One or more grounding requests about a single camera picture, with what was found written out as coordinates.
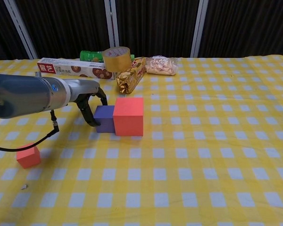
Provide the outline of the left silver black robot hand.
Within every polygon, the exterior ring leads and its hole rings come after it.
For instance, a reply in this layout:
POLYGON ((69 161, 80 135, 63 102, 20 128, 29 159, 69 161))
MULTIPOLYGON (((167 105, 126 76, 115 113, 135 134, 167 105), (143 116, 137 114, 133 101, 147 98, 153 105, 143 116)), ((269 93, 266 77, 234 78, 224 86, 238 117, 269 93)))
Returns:
POLYGON ((94 119, 89 106, 90 96, 97 96, 101 100, 102 105, 108 105, 106 94, 101 89, 100 84, 96 81, 81 79, 67 79, 65 82, 71 92, 69 102, 76 103, 87 124, 92 127, 100 126, 100 123, 94 119))

